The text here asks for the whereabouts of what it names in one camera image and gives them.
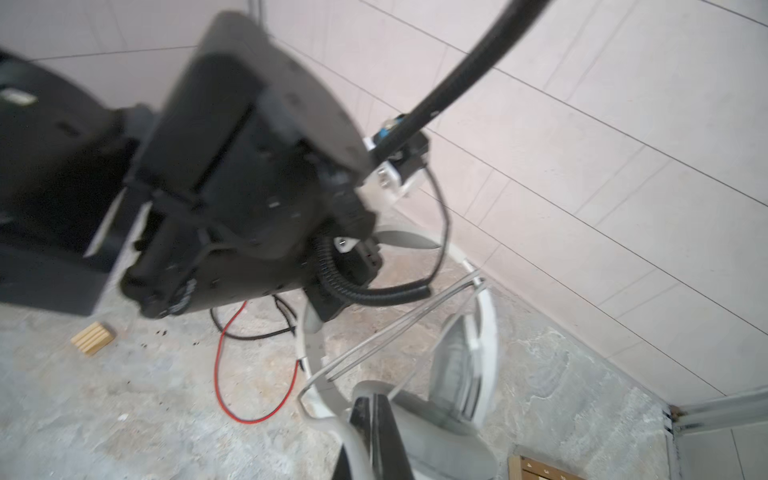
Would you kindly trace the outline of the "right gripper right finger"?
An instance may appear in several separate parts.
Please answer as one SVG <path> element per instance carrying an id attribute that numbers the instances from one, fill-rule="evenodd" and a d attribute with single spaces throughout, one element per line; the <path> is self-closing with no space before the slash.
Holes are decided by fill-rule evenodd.
<path id="1" fill-rule="evenodd" d="M 373 471 L 380 480 L 414 480 L 397 422 L 386 395 L 373 395 Z"/>

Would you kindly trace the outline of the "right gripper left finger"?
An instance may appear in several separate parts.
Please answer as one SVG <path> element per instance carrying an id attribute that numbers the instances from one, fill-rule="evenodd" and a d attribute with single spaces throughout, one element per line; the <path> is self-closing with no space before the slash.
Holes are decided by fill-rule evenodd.
<path id="1" fill-rule="evenodd" d="M 374 479 L 370 454 L 371 447 L 371 399 L 359 397 L 347 420 L 337 421 L 335 432 L 342 447 L 331 478 Z"/>

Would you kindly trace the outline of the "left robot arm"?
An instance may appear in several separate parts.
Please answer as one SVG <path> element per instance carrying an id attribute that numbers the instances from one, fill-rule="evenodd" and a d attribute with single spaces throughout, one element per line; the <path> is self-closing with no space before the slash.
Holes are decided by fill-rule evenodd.
<path id="1" fill-rule="evenodd" d="M 141 209 L 121 289 L 147 318 L 304 287 L 317 239 L 372 234 L 373 168 L 336 98 L 237 11 L 159 110 L 3 53 L 1 298 L 90 315 Z"/>

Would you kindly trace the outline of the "white grey headphones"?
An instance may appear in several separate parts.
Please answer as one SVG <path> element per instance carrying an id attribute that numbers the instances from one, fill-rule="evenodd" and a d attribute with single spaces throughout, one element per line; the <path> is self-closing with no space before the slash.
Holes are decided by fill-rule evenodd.
<path id="1" fill-rule="evenodd" d="M 498 365 L 497 315 L 488 281 L 456 246 L 448 257 L 465 275 L 333 360 L 326 360 L 323 323 L 313 306 L 298 320 L 297 356 L 307 382 L 296 396 L 298 411 L 315 430 L 334 436 L 355 401 L 388 397 L 415 479 L 492 479 L 497 462 L 480 438 L 492 406 Z M 435 342 L 398 384 L 361 381 L 345 397 L 335 380 L 444 308 L 447 318 Z"/>

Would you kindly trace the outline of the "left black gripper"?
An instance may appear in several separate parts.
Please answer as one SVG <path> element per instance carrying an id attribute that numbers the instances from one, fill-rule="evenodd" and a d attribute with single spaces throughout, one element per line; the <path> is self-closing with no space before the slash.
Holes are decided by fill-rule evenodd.
<path id="1" fill-rule="evenodd" d="M 160 319 L 302 287 L 316 238 L 372 234 L 357 188 L 373 168 L 327 88 L 223 11 L 127 174 L 151 209 L 122 292 Z"/>

